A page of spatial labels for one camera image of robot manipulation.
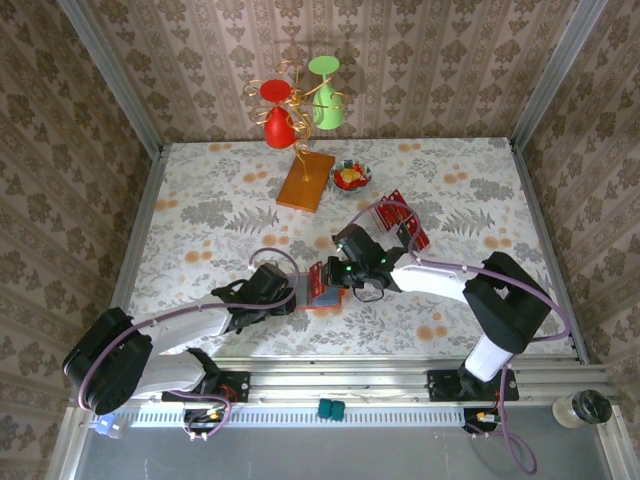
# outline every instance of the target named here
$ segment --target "tabletop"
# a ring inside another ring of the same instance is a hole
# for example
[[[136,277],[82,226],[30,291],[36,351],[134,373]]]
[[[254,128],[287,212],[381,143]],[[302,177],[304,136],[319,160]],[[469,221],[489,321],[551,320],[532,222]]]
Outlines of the tabletop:
[[[502,250],[555,298],[547,265],[504,138],[319,140],[311,149],[336,161],[358,159],[373,180],[358,193],[331,185],[315,214],[276,205],[293,152],[264,142],[171,146],[165,177],[135,281],[130,312],[154,312],[248,278],[247,259],[263,246],[289,252],[302,271],[335,254],[330,236],[382,195],[399,189],[419,213],[431,245],[424,255],[479,264]],[[362,225],[374,240],[373,219]],[[277,260],[277,254],[261,259]],[[540,333],[562,322],[551,314]],[[421,293],[388,293],[341,307],[271,317],[241,334],[192,342],[219,356],[466,355],[481,330],[469,307]],[[569,340],[531,345],[526,353],[572,354]]]

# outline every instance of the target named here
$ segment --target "wallpaper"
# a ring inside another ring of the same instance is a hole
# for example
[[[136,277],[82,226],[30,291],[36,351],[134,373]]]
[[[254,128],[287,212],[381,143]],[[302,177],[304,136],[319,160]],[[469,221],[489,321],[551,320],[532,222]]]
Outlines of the wallpaper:
[[[43,478],[149,160],[55,2],[0,2],[0,478]]]
[[[528,144],[592,356],[640,451],[640,2],[609,1]]]
[[[335,55],[352,103],[319,137],[510,136],[577,1],[89,0],[164,143],[262,138],[242,94]],[[318,78],[307,71],[301,86]]]

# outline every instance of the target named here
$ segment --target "green cup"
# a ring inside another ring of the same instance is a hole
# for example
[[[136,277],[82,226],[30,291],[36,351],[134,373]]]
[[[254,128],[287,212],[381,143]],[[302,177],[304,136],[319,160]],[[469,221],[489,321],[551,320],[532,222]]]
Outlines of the green cup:
[[[316,57],[309,62],[309,70],[317,75],[322,75],[322,81],[334,73],[340,67],[336,57],[328,55]],[[344,109],[340,95],[335,95],[336,90],[329,84],[323,85],[313,97],[313,123],[320,130],[333,130],[344,122]]]

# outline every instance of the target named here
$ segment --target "gray floor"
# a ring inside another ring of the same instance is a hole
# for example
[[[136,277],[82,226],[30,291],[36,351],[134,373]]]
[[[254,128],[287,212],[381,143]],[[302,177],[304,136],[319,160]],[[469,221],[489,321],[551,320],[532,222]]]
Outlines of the gray floor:
[[[549,409],[511,408],[510,425],[538,457],[536,479],[610,479],[592,428],[560,427]],[[457,428],[227,428],[208,442],[178,429],[132,429],[121,440],[93,431],[82,480],[524,479],[501,438]]]

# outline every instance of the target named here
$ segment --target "wooden board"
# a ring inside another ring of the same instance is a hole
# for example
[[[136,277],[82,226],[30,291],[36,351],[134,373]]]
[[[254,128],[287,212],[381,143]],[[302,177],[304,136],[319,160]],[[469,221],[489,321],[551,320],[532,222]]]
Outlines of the wooden board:
[[[307,163],[309,181],[304,181],[302,162],[297,158],[294,159],[276,203],[283,207],[314,213],[318,209],[335,157],[309,152],[304,154],[302,158]]]

